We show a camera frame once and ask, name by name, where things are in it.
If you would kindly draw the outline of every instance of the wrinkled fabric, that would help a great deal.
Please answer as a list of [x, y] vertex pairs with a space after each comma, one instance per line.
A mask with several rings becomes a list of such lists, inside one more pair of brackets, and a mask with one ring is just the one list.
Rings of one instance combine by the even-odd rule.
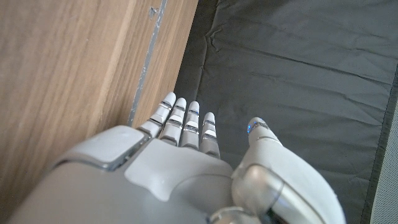
[[359, 223], [398, 63], [396, 12], [398, 1], [200, 1], [175, 92], [214, 112], [233, 167], [247, 123], [263, 118]]

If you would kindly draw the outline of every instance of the metal strip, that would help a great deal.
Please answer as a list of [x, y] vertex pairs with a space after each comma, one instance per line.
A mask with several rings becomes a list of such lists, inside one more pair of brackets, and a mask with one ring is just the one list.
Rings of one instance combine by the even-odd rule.
[[155, 28], [152, 33], [152, 37], [150, 38], [149, 47], [148, 47], [147, 55], [145, 57], [144, 66], [142, 68], [142, 71], [141, 71], [141, 74], [139, 77], [138, 88], [137, 88], [136, 94], [134, 95], [134, 99], [132, 101], [130, 115], [129, 115], [129, 119], [127, 121], [128, 126], [132, 126], [132, 121], [134, 119], [134, 116], [136, 115], [139, 98], [141, 96], [142, 88], [144, 87], [144, 81], [145, 81], [145, 77], [147, 75], [147, 69], [149, 66], [150, 59], [152, 57], [152, 52], [154, 51], [157, 34], [159, 33], [160, 23], [162, 22], [162, 19], [163, 19], [163, 14], [164, 14], [164, 9], [166, 8], [166, 4], [167, 4], [167, 0], [162, 0], [162, 2], [160, 4], [159, 14], [157, 15]]

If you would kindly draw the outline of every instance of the wooden panel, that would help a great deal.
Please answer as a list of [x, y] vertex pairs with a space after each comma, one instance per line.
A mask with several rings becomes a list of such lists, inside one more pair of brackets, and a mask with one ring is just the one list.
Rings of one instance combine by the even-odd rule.
[[163, 17], [167, 23], [162, 23], [159, 30], [133, 127], [147, 120], [164, 96], [174, 89], [197, 3], [197, 0], [167, 2]]
[[[127, 123], [160, 4], [0, 2], [0, 222], [62, 152]], [[196, 5], [168, 1], [137, 121], [173, 90]]]

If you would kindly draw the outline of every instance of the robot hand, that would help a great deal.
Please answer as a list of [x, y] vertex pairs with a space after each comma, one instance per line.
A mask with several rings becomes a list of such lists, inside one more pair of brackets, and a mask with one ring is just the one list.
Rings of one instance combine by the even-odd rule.
[[323, 177], [260, 118], [233, 171], [215, 116], [169, 93], [137, 129], [117, 126], [63, 155], [11, 223], [344, 223]]

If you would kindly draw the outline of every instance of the robot finger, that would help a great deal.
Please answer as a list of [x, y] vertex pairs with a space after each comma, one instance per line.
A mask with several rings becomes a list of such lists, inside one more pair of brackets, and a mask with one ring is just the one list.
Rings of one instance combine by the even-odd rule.
[[170, 118], [167, 120], [166, 125], [160, 134], [159, 139], [172, 144], [174, 146], [178, 146], [178, 142], [180, 141], [181, 129], [182, 129], [182, 121], [184, 119], [185, 107], [187, 106], [187, 101], [184, 98], [179, 98], [174, 105], [172, 114]]
[[248, 124], [249, 145], [260, 139], [271, 139], [280, 141], [276, 135], [269, 129], [266, 122], [261, 118], [253, 118]]
[[203, 120], [203, 130], [200, 139], [201, 152], [215, 158], [220, 158], [220, 150], [218, 149], [216, 135], [216, 121], [212, 112], [207, 113]]
[[157, 137], [169, 116], [170, 110], [175, 103], [175, 94], [169, 93], [159, 104], [155, 113], [141, 126], [139, 130], [149, 134], [152, 138]]
[[181, 146], [199, 150], [199, 103], [189, 105], [187, 119], [182, 133]]

